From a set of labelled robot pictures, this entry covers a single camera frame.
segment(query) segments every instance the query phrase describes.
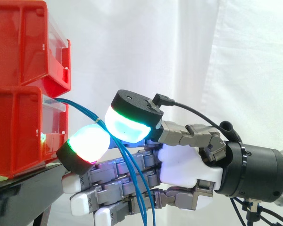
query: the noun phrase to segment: blue cable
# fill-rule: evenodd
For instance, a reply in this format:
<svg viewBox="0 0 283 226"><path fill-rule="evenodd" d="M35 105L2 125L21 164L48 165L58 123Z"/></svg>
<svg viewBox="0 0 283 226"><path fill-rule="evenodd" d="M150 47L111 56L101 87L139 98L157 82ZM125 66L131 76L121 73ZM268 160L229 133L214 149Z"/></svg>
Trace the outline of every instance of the blue cable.
<svg viewBox="0 0 283 226"><path fill-rule="evenodd" d="M96 114L94 114L93 112L91 112L90 110L84 108L83 106L73 102L73 101L70 101L70 100L66 100L66 99L62 99L62 98L56 98L57 101L60 101L60 102L64 102L64 103L68 103L69 105L75 107L76 109L78 109L79 111L81 111L82 113L84 113L85 115L87 115L89 118L91 118L92 120L96 121L98 119L98 116ZM102 121L102 120L99 120L98 121L98 124L105 130L107 131L109 134L110 132L107 130L106 126L105 126L105 123ZM111 137L113 138L114 142L117 142L117 139L112 135L110 134ZM145 206L145 202L143 200L143 197L142 197L142 194L138 188L138 185L137 185L137 179L136 179L136 174L133 170L133 167L131 165L131 163L129 162L126 154L124 153L123 150L120 149L120 152L121 152L121 155L129 169L129 172L130 172L130 175L131 175L131 178L132 178L132 181L133 181L133 184L135 186L135 191L136 191L136 195L138 197L137 199L137 203L139 205L139 208L140 208L140 211L141 211L141 217L142 217L142 220L144 222L144 225L146 226L147 225L147 213L146 213L146 206Z"/></svg>
<svg viewBox="0 0 283 226"><path fill-rule="evenodd" d="M75 107L76 109L78 109L79 111L81 111L82 113L84 113L85 115L87 115L89 118L91 118L92 120L96 121L98 119L98 116L91 112L90 110L88 110L87 108L73 102L73 101L70 101L70 100L67 100L67 99L63 99L63 98L56 98L57 101L60 101L60 102L64 102L64 103L67 103L73 107ZM131 161L134 163L137 171L139 172L145 186L146 186L146 189L147 189L147 192L149 194L149 198L150 198L150 203L151 203L151 207L152 207L152 214L153 214L153 225L155 226L155 213L154 213L154 202L153 202L153 199L152 199L152 196L151 196L151 193L150 193L150 188L141 172L141 170L139 169L137 163L135 162L134 158L132 157L132 155L130 154L130 152L128 151L128 149L124 146L124 144L122 144L120 142L120 140L118 140L116 137L114 137L106 128L106 125L105 123L102 121L102 120L99 120L98 121L98 124L105 130L107 131L112 139L114 140L115 144L118 146L119 150L120 150L120 153L129 169L129 172L130 172L130 175L131 175L131 178L132 178L132 181L133 181L133 184L135 186L135 191L136 191L136 195L138 197L137 199L137 202L138 202L138 205L139 205L139 208L140 208L140 211L141 211L141 217L143 219L143 222L144 222L144 225L147 225L147 213L146 213L146 207L145 207L145 203L144 203L144 200L143 200L143 197L142 197L142 194L138 188L138 185L137 185L137 179L136 179L136 174L135 174L135 171L133 169L133 166L131 165L131 163L129 162L126 154L124 153L124 151L129 155Z"/></svg>

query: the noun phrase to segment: white curtain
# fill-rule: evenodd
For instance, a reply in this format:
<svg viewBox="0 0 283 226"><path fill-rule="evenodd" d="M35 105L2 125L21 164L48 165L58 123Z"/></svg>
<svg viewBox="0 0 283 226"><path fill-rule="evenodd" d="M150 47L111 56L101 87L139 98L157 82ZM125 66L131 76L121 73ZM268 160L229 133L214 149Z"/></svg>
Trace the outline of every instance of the white curtain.
<svg viewBox="0 0 283 226"><path fill-rule="evenodd" d="M118 89L148 97L161 93L216 123L231 121L246 144L283 149L283 0L47 3L71 41L72 89L65 98L103 118ZM163 110L165 120L204 123L175 107ZM70 108L70 135L90 123ZM117 156L111 150L103 159ZM52 205L48 225L92 226L92 214L71 215L69 197L65 194ZM264 206L283 215L283 208ZM158 226L240 224L229 199L218 194L202 210L167 207L156 210L156 218ZM118 224L128 225L142 226L140 215Z"/></svg>

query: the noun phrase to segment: white fingertip pad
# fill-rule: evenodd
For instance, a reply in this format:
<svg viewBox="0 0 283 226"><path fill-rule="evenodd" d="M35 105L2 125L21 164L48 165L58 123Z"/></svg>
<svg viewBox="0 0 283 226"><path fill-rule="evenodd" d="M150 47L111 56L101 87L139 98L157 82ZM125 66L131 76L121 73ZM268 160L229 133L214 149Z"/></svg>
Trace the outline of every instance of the white fingertip pad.
<svg viewBox="0 0 283 226"><path fill-rule="evenodd" d="M94 226L111 226L111 213L108 208L100 208L94 214Z"/></svg>
<svg viewBox="0 0 283 226"><path fill-rule="evenodd" d="M68 173L62 177L64 193L78 193L81 191L80 176L75 173Z"/></svg>
<svg viewBox="0 0 283 226"><path fill-rule="evenodd" d="M83 216L89 214L88 197L85 193L72 196L70 199L70 209L73 216Z"/></svg>
<svg viewBox="0 0 283 226"><path fill-rule="evenodd" d="M162 161L162 183L192 188L199 179L215 182L215 190L220 188L223 169L204 164L194 147L164 145L158 153L158 158Z"/></svg>

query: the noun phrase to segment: black metal stand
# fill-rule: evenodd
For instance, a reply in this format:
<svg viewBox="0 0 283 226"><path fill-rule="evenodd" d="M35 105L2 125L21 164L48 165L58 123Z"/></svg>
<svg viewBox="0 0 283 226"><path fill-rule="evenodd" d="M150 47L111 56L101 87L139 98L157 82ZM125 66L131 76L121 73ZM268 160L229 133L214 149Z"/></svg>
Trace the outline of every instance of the black metal stand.
<svg viewBox="0 0 283 226"><path fill-rule="evenodd" d="M45 226L51 204L62 193L62 164L0 182L0 226Z"/></svg>

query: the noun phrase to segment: red plastic drawer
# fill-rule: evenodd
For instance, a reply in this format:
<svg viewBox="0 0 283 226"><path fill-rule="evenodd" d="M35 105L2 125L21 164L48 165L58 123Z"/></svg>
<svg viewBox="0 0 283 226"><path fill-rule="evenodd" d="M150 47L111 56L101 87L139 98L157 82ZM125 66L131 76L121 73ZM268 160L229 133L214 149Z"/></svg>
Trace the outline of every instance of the red plastic drawer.
<svg viewBox="0 0 283 226"><path fill-rule="evenodd" d="M0 87L0 176L45 166L67 141L68 106L37 87Z"/></svg>
<svg viewBox="0 0 283 226"><path fill-rule="evenodd" d="M0 85L70 90L70 42L39 0L0 0Z"/></svg>

